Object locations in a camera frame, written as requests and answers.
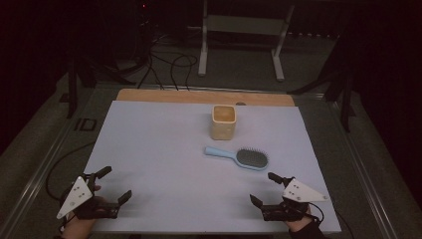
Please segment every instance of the dark background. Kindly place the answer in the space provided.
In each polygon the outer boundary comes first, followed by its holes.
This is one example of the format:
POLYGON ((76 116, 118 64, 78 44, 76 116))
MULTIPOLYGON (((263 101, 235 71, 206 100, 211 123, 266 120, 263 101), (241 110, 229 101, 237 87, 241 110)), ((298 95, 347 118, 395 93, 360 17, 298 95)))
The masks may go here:
MULTIPOLYGON (((124 46, 133 41, 133 29, 142 21, 133 21, 130 16, 134 14, 135 3, 141 2, 148 6, 140 10, 141 17, 180 38, 186 36, 186 26, 202 24, 202 5, 197 0, 101 2, 101 7, 98 1, 1 3, 0 152, 55 91, 57 80, 66 72, 70 42, 77 42, 102 63, 112 62, 115 57, 127 58, 130 49, 124 46)), ((243 2, 245 7, 237 6, 232 15, 278 14, 260 10, 264 4, 261 1, 243 2)), ((264 5, 278 2, 266 1, 264 5)), ((210 1, 211 12, 224 14, 229 10, 220 0, 210 1)), ((304 1, 298 4, 290 28, 294 36, 303 33, 336 38, 341 33, 325 69, 335 70, 340 63, 351 66, 353 88, 360 93, 365 109, 419 205, 422 204, 422 187, 418 185, 422 181, 421 12, 422 4, 410 0, 359 5, 304 1)))

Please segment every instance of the hairbrush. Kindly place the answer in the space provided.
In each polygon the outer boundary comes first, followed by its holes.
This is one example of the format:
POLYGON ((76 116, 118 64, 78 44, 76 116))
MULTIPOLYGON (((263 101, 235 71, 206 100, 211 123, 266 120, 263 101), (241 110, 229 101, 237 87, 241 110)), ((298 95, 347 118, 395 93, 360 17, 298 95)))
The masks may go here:
POLYGON ((207 146, 205 147, 205 154, 232 158, 238 166, 253 170, 264 170, 268 166, 267 155, 250 147, 243 147, 237 152, 231 152, 207 146))

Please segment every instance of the cup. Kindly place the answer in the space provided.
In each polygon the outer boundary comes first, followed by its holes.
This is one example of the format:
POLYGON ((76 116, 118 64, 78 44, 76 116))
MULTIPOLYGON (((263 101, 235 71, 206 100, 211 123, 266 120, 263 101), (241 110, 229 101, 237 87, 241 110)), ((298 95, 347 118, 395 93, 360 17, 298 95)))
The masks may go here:
POLYGON ((236 127, 236 110, 233 106, 214 106, 212 109, 211 138, 230 140, 236 127))

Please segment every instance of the white paper sheet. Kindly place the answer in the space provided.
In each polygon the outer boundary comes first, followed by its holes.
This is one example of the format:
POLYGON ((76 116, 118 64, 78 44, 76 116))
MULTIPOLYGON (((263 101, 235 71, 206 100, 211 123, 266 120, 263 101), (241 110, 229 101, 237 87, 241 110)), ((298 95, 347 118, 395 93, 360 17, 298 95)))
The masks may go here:
MULTIPOLYGON (((301 113, 293 107, 238 106, 232 140, 210 137, 213 105, 113 102, 85 173, 111 166, 97 193, 116 201, 132 190, 115 220, 95 230, 138 233, 273 233, 282 222, 265 222, 249 194, 264 204, 282 201, 283 185, 268 172, 294 176, 329 197, 301 113), (205 155, 204 147, 264 151, 263 171, 232 159, 205 155)), ((318 202, 324 232, 340 231, 331 201, 318 202)), ((320 217, 313 208, 314 215, 320 217)))

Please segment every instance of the hairbrush handle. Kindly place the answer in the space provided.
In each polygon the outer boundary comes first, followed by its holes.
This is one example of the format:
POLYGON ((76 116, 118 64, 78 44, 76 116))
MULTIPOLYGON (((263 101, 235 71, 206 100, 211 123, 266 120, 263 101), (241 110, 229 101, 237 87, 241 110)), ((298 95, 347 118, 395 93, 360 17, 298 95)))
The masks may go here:
POLYGON ((212 155, 212 156, 220 156, 220 157, 228 157, 228 158, 236 158, 236 152, 230 152, 226 150, 222 150, 216 147, 205 147, 205 154, 212 155))

